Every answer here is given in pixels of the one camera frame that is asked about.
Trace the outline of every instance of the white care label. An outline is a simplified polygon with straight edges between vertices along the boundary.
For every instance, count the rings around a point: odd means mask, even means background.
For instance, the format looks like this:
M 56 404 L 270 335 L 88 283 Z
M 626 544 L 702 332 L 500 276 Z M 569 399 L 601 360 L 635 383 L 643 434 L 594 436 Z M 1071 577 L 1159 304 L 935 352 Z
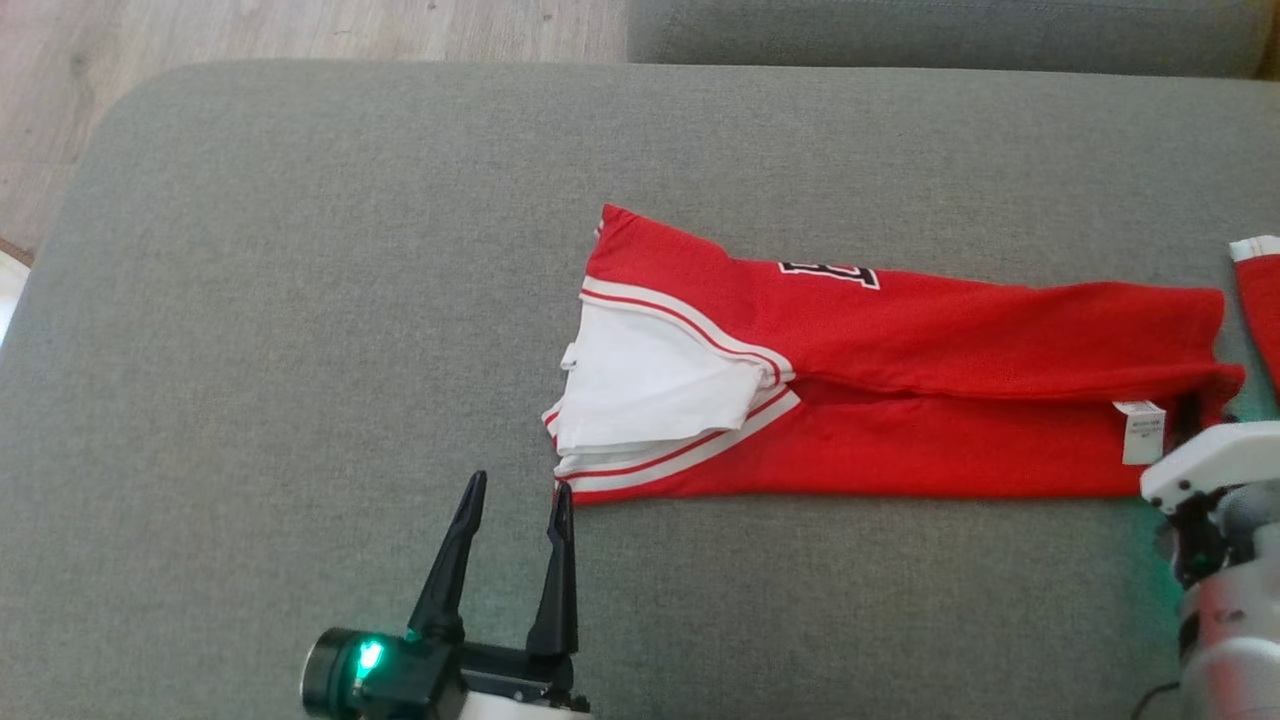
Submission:
M 1112 402 L 1125 414 L 1124 464 L 1151 465 L 1165 455 L 1165 411 L 1149 400 Z

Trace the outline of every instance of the gray cushion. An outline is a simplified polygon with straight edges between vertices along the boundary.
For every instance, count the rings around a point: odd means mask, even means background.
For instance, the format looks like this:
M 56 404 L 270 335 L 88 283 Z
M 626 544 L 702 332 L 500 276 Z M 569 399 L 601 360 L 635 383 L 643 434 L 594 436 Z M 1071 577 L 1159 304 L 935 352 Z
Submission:
M 475 468 L 468 633 L 522 642 L 538 414 L 605 201 L 745 256 L 1230 290 L 1225 243 L 1280 228 L 1277 118 L 1276 85 L 964 70 L 146 85 L 96 132 L 0 352 L 0 716 L 300 716 L 310 643 L 402 628 Z M 1222 356 L 1257 370 L 1231 305 Z M 1236 409 L 1268 393 L 1254 373 Z M 1135 500 L 577 520 L 600 717 L 1117 717 L 1176 673 Z
M 1272 0 L 631 0 L 636 63 L 1252 77 Z

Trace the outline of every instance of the green light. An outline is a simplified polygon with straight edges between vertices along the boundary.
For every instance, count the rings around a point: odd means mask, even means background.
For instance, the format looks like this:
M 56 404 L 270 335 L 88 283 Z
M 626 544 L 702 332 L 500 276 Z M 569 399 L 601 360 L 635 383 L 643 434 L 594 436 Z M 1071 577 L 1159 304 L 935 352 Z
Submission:
M 356 678 L 364 679 L 383 659 L 383 643 L 365 641 L 360 643 L 360 661 L 356 665 Z

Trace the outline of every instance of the gray fabric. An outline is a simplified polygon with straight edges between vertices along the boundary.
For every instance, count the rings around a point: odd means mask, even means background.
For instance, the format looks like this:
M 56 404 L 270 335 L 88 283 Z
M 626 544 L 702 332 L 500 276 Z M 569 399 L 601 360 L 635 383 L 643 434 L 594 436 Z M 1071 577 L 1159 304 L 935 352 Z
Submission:
M 1271 0 L 631 0 L 634 63 L 1252 77 Z
M 605 201 L 745 256 L 1231 288 L 1225 243 L 1280 228 L 1277 123 L 1280 86 L 1231 81 L 165 76 L 96 132 L 0 351 L 0 716 L 300 716 L 311 641 L 402 626 L 475 468 L 470 637 L 522 642 L 538 414 Z M 1258 369 L 1234 301 L 1222 356 Z M 1268 392 L 1254 373 L 1236 407 Z M 1117 717 L 1175 674 L 1137 501 L 577 520 L 579 688 L 604 719 Z

